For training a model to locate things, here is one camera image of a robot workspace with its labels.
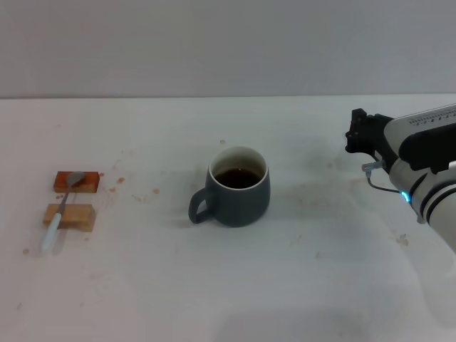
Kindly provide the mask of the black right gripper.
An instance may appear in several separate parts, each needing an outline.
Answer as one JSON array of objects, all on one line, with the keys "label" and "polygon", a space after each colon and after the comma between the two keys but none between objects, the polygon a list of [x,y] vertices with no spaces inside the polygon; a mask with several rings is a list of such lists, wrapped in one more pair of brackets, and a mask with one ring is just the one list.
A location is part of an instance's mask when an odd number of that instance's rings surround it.
[{"label": "black right gripper", "polygon": [[[392,120],[381,114],[368,115],[362,108],[352,110],[350,131],[346,133],[346,152],[370,154],[375,161],[383,161],[383,168],[391,168],[398,156],[389,145],[384,130]],[[369,133],[368,138],[360,133]]]}]

